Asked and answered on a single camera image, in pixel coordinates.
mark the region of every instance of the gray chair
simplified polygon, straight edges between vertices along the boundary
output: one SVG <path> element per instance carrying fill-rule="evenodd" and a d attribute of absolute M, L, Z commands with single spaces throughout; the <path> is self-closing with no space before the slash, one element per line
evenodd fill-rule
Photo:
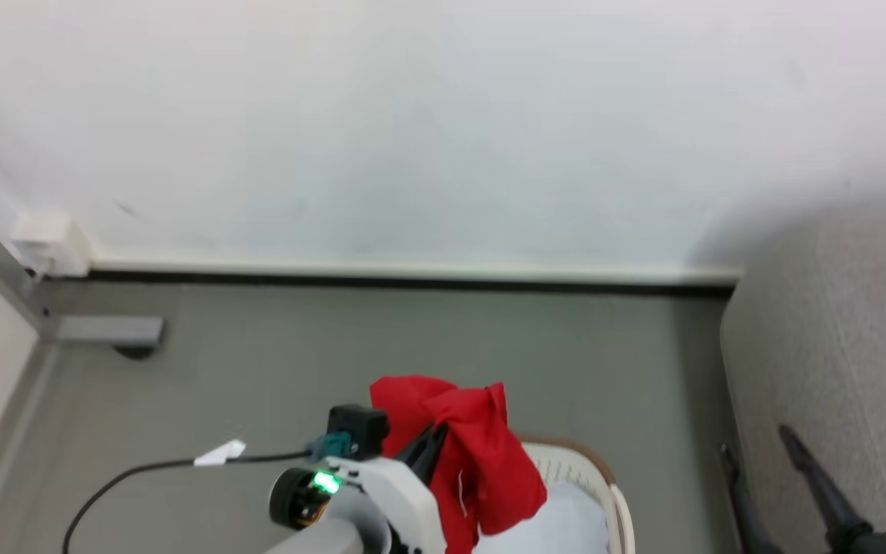
<path fill-rule="evenodd" d="M 721 343 L 741 461 L 785 554 L 827 547 L 780 423 L 886 530 L 886 206 L 833 211 L 780 236 L 734 291 Z"/>

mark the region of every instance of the red cloth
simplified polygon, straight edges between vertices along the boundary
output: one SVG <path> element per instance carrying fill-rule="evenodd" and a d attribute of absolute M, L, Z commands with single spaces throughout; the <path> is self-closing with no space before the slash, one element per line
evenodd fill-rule
<path fill-rule="evenodd" d="M 504 532 L 545 504 L 542 477 L 508 429 L 501 383 L 457 389 L 427 376 L 388 376 L 371 386 L 371 404 L 388 414 L 384 456 L 396 456 L 430 423 L 450 427 L 429 484 L 447 554 L 470 554 L 478 525 L 484 534 Z"/>

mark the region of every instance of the gray floor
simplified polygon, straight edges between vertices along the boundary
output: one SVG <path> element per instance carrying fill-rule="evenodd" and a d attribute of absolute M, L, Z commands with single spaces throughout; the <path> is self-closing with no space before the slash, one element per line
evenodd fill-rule
<path fill-rule="evenodd" d="M 147 362 L 64 347 L 0 497 L 0 554 L 60 551 L 70 518 L 129 466 L 242 438 L 296 449 L 381 375 L 504 382 L 513 428 L 579 439 L 625 491 L 639 551 L 731 552 L 718 442 L 734 420 L 720 299 L 64 284 L 72 312 L 162 313 Z M 281 467 L 173 470 L 115 488 L 72 551 L 258 554 L 285 536 Z"/>

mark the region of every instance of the baseboard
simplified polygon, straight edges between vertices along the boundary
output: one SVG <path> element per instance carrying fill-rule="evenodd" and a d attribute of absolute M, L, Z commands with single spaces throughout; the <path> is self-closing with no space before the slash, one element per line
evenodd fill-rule
<path fill-rule="evenodd" d="M 742 271 L 728 268 L 539 267 L 524 265 L 251 264 L 103 259 L 85 278 L 137 283 L 706 295 L 727 297 Z"/>

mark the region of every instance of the metal bracket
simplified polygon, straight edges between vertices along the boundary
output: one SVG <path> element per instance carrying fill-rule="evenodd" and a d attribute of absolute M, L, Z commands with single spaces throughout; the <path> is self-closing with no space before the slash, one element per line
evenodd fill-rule
<path fill-rule="evenodd" d="M 40 339 L 105 344 L 128 358 L 148 358 L 165 335 L 159 316 L 60 315 L 47 305 L 38 282 L 0 242 L 0 294 L 38 331 Z"/>

